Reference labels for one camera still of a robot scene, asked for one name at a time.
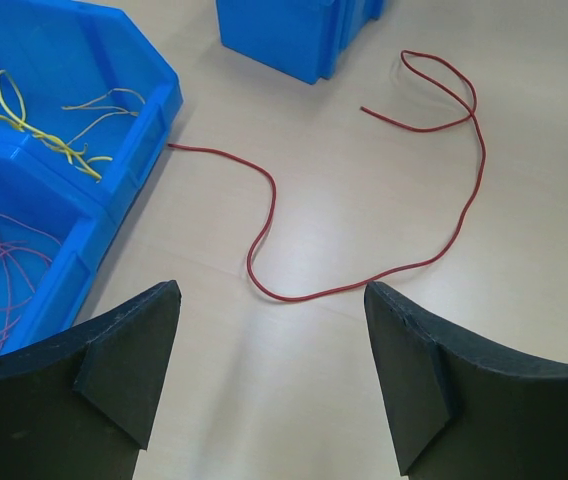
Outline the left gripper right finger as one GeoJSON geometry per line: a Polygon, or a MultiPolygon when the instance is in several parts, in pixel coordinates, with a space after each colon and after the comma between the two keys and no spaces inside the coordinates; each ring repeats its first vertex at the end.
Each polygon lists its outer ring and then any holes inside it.
{"type": "Polygon", "coordinates": [[[401,475],[568,479],[568,364],[482,337],[381,282],[364,307],[401,475]]]}

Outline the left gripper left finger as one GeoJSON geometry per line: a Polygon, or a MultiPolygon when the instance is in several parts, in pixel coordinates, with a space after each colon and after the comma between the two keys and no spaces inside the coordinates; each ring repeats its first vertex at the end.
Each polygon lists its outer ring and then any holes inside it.
{"type": "Polygon", "coordinates": [[[130,479],[181,305],[174,280],[0,356],[0,479],[130,479]]]}

